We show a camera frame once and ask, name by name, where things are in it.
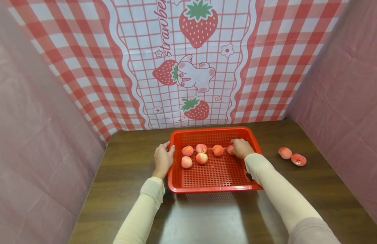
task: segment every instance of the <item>strawberry print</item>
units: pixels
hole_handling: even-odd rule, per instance
[[[200,48],[214,34],[218,24],[217,12],[203,1],[187,5],[179,18],[180,30],[193,48]]]
[[[163,85],[175,85],[178,77],[176,60],[164,61],[152,74]]]
[[[196,98],[187,100],[182,99],[184,102],[181,110],[184,111],[184,115],[192,120],[204,120],[209,116],[209,104],[203,100]]]

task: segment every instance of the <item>pink peach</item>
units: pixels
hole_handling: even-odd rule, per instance
[[[198,144],[195,148],[197,153],[206,153],[207,152],[207,146],[205,144]]]
[[[194,154],[194,149],[192,146],[186,146],[182,150],[184,156],[191,157]]]
[[[293,156],[291,156],[291,162],[299,167],[302,167],[306,164],[307,160],[306,157],[302,156],[301,154],[293,154]]]
[[[283,159],[291,159],[291,156],[293,156],[293,153],[287,147],[281,147],[281,148],[279,148],[278,154]]]
[[[196,161],[199,162],[200,164],[206,164],[207,154],[200,152],[199,154],[196,155]]]
[[[230,154],[230,155],[234,155],[233,153],[233,149],[234,149],[234,146],[233,145],[230,145],[226,148],[226,151]]]
[[[215,145],[213,147],[213,153],[217,157],[220,157],[220,156],[222,156],[222,154],[224,154],[224,148],[221,145]]]
[[[192,159],[191,159],[191,157],[184,156],[182,158],[182,167],[184,169],[189,169],[189,168],[191,168],[191,166],[192,166]]]

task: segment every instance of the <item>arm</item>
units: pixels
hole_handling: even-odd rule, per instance
[[[173,162],[175,146],[166,151],[169,142],[160,144],[154,154],[156,170],[144,183],[140,196],[119,229],[113,244],[142,244],[148,239],[153,219],[165,194],[163,180]]]
[[[261,154],[243,139],[234,139],[233,153],[245,161],[247,173],[263,187],[290,234],[289,244],[340,244],[319,213]]]
[[[322,219],[316,209],[294,188],[261,154],[245,157],[247,172],[266,191],[268,198],[280,214],[286,229],[291,232],[305,218]]]

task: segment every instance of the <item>basket rim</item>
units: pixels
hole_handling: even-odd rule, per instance
[[[209,132],[209,131],[228,131],[228,130],[235,130],[235,129],[244,129],[249,134],[250,138],[253,142],[254,150],[258,154],[263,154],[259,144],[253,136],[253,133],[250,128],[247,128],[246,126],[228,126],[228,127],[215,127],[215,128],[196,128],[196,129],[177,129],[173,131],[173,133],[170,136],[170,144],[169,149],[171,149],[175,135],[178,133],[192,133],[192,132]],[[205,193],[205,192],[227,192],[227,191],[239,191],[239,190],[262,190],[263,188],[260,187],[256,182],[254,184],[250,185],[241,185],[241,186],[215,186],[215,187],[181,187],[176,188],[172,184],[172,171],[173,171],[173,165],[168,170],[168,188],[173,193]]]

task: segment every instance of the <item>basket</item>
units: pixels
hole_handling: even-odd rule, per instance
[[[170,190],[175,193],[261,190],[260,185],[247,177],[244,160],[226,152],[230,141],[235,138],[245,139],[255,152],[262,154],[252,131],[243,126],[174,131],[170,139],[170,146],[176,147],[173,164],[168,172]],[[207,146],[207,163],[199,164],[194,150],[191,156],[193,166],[184,169],[181,166],[183,147],[192,146],[195,149],[197,144]],[[217,144],[224,147],[224,154],[221,157],[216,157],[212,152],[212,147]]]

